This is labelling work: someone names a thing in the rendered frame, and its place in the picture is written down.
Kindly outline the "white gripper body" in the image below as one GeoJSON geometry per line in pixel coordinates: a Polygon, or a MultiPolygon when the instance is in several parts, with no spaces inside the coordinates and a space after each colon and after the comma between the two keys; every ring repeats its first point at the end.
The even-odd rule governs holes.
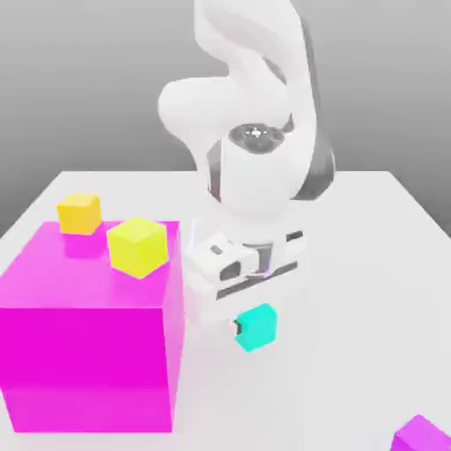
{"type": "Polygon", "coordinates": [[[276,305],[299,289],[299,263],[291,262],[264,279],[242,279],[218,288],[200,273],[184,274],[185,314],[194,324],[210,326],[234,320],[261,304],[276,305]]]}

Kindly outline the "small turquoise cube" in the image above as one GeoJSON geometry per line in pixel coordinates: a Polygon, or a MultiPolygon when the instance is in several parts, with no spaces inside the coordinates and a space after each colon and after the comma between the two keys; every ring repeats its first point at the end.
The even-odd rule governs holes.
{"type": "Polygon", "coordinates": [[[235,341],[251,352],[271,344],[277,337],[277,311],[268,303],[261,304],[238,315],[235,341]]]}

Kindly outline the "small yellow cube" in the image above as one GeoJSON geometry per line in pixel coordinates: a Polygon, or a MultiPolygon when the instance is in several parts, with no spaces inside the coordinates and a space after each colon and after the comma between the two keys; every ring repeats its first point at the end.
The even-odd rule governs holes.
{"type": "Polygon", "coordinates": [[[144,218],[132,218],[109,229],[107,247],[111,267],[138,279],[169,259],[166,226],[144,218]]]}

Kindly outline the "small orange cube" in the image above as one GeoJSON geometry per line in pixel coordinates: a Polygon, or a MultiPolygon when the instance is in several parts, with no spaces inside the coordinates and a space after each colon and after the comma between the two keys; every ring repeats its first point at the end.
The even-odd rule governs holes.
{"type": "Polygon", "coordinates": [[[61,232],[91,235],[102,222],[100,198],[93,194],[70,194],[58,205],[61,232]]]}

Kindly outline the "small purple cube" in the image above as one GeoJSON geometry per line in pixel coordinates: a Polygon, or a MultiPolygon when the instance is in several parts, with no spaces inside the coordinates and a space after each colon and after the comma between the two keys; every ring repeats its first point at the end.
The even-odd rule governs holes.
{"type": "Polygon", "coordinates": [[[451,437],[416,415],[395,432],[389,451],[451,451],[451,437]]]}

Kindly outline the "large magenta box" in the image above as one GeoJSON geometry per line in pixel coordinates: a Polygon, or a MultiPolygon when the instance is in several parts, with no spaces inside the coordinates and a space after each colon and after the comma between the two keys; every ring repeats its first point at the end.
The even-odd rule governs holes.
{"type": "Polygon", "coordinates": [[[184,338],[179,225],[137,279],[90,236],[44,222],[0,275],[0,391],[18,433],[169,433],[184,338]]]}

